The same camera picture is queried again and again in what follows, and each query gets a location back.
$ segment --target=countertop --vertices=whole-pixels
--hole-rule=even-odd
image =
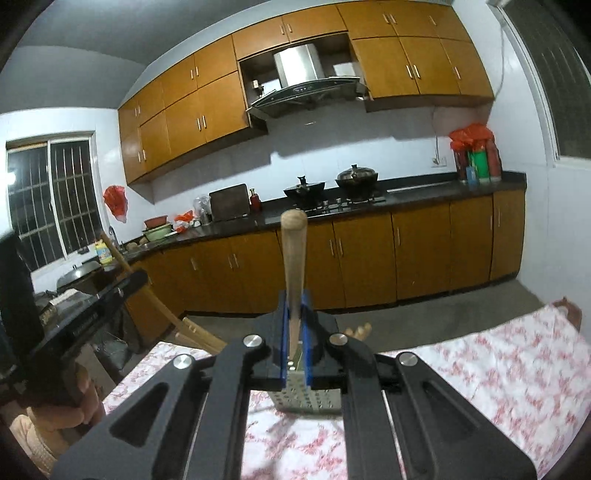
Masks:
[[[478,187],[469,188],[457,180],[443,181],[435,184],[422,186],[400,187],[392,193],[387,193],[388,185],[379,185],[383,191],[384,200],[378,203],[358,203],[345,207],[334,208],[328,212],[309,213],[309,223],[333,221],[351,216],[367,215],[378,212],[396,212],[416,208],[419,206],[435,205],[437,203],[462,200],[473,197],[490,195],[503,190],[525,190],[527,187],[525,175],[507,172],[504,179],[497,183],[480,184]],[[202,225],[191,228],[183,233],[172,235],[159,241],[150,242],[133,252],[125,254],[129,263],[141,260],[149,253],[162,249],[182,246],[198,241],[215,238],[227,238],[245,233],[276,230],[280,227],[281,214],[292,208],[285,200],[272,200],[263,203],[263,211],[256,215],[249,215],[244,218],[227,220],[224,222],[213,222],[209,225]],[[115,270],[118,265],[112,264],[108,270]]]

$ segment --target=stainless steel range hood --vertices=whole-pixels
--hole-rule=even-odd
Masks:
[[[298,109],[312,109],[330,100],[353,100],[367,93],[359,77],[326,77],[314,44],[288,48],[274,55],[281,90],[252,103],[247,110],[267,120]]]

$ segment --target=pot lid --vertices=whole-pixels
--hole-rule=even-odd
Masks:
[[[351,165],[348,170],[342,171],[336,177],[337,180],[363,179],[373,177],[375,170],[369,167],[358,167],[357,164]]]

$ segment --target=wooden stick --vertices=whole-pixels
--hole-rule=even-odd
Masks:
[[[290,316],[289,358],[296,354],[300,338],[301,293],[306,270],[306,232],[308,217],[302,210],[287,210],[281,215],[281,243],[285,266],[285,290]]]
[[[133,269],[127,263],[127,260],[124,258],[121,252],[119,252],[119,250],[113,246],[113,243],[111,243],[111,239],[107,236],[107,234],[101,232],[100,237],[102,238],[103,242],[105,242],[107,248],[109,248],[111,255],[113,255],[117,262],[119,262],[119,265],[121,265],[123,270],[127,273],[132,273]],[[219,339],[215,335],[212,335],[206,329],[200,327],[196,323],[191,322],[191,320],[185,318],[181,322],[181,320],[179,320],[174,315],[174,313],[171,312],[170,309],[160,301],[149,285],[144,285],[140,292],[143,293],[144,297],[154,306],[154,308],[158,310],[170,323],[172,323],[180,333],[191,339],[196,345],[199,346],[199,348],[209,352],[212,355],[217,355],[226,346],[226,342]]]

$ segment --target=window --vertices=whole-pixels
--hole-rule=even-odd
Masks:
[[[102,229],[88,139],[8,151],[12,227],[37,270],[93,243]]]
[[[591,83],[571,39],[539,0],[511,0],[504,11],[540,77],[558,154],[591,159]]]

